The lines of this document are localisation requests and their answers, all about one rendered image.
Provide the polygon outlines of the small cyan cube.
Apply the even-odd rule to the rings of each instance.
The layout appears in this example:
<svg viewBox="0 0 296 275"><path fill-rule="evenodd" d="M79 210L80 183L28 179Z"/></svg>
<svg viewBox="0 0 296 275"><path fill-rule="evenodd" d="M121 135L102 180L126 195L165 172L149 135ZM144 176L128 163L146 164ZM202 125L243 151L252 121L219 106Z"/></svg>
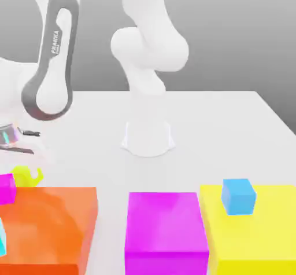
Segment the small cyan cube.
<svg viewBox="0 0 296 275"><path fill-rule="evenodd" d="M0 218L0 257L5 256L7 253L6 250L6 233L2 219Z"/></svg>

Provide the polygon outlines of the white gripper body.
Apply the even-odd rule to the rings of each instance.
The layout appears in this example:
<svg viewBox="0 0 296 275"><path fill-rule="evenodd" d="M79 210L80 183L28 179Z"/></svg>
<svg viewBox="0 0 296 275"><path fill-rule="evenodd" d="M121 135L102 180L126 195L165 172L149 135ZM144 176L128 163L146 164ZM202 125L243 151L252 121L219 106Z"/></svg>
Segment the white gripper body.
<svg viewBox="0 0 296 275"><path fill-rule="evenodd" d="M0 166L18 164L47 164L47 155L42 148L36 145L11 148L0 146Z"/></svg>

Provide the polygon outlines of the small magenta cube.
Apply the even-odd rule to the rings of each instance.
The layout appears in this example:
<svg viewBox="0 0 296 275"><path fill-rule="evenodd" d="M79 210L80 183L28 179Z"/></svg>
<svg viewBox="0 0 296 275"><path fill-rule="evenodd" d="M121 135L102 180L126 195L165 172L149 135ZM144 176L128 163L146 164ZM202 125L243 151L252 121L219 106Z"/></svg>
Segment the small magenta cube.
<svg viewBox="0 0 296 275"><path fill-rule="evenodd" d="M13 174L0 175L0 205L13 204L16 192L17 188Z"/></svg>

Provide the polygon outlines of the large orange box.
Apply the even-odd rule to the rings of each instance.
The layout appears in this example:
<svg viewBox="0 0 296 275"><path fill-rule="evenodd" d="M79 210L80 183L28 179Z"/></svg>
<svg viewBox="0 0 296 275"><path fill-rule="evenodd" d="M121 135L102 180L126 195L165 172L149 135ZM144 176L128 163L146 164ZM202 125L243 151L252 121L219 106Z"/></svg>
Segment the large orange box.
<svg viewBox="0 0 296 275"><path fill-rule="evenodd" d="M95 187L18 188L0 205L0 275L86 275L97 215Z"/></svg>

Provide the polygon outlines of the large yellow box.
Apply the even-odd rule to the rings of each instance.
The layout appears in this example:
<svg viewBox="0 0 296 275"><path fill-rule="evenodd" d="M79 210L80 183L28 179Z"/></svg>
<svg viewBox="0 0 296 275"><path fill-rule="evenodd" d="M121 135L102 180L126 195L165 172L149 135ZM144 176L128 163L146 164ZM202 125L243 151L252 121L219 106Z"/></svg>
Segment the large yellow box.
<svg viewBox="0 0 296 275"><path fill-rule="evenodd" d="M222 186L200 187L210 275L296 275L296 186L254 188L253 214L228 215Z"/></svg>

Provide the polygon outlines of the small yellow cube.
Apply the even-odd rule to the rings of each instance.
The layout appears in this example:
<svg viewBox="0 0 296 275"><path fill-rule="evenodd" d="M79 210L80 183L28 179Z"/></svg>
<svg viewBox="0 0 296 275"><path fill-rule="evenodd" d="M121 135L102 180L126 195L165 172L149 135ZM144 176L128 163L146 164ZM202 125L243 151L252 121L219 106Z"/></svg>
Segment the small yellow cube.
<svg viewBox="0 0 296 275"><path fill-rule="evenodd" d="M37 172L37 177L33 178L27 166L16 166L11 170L17 187L36 187L43 180L41 169L38 168Z"/></svg>

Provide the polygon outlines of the small blue cube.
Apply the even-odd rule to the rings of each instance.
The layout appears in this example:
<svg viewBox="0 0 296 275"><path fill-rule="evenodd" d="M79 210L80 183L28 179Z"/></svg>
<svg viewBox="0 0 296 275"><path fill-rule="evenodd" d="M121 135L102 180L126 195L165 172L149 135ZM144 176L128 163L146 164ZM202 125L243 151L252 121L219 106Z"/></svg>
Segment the small blue cube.
<svg viewBox="0 0 296 275"><path fill-rule="evenodd" d="M257 194L246 178L223 179L221 201L228 215L251 215Z"/></svg>

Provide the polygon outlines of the large magenta box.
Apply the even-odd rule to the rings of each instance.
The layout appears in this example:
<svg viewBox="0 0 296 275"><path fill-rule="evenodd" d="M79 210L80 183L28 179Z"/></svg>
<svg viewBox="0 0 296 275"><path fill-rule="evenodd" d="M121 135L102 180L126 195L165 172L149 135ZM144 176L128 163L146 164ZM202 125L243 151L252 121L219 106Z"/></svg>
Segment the large magenta box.
<svg viewBox="0 0 296 275"><path fill-rule="evenodd" d="M125 275L207 275L209 247L195 192L131 192Z"/></svg>

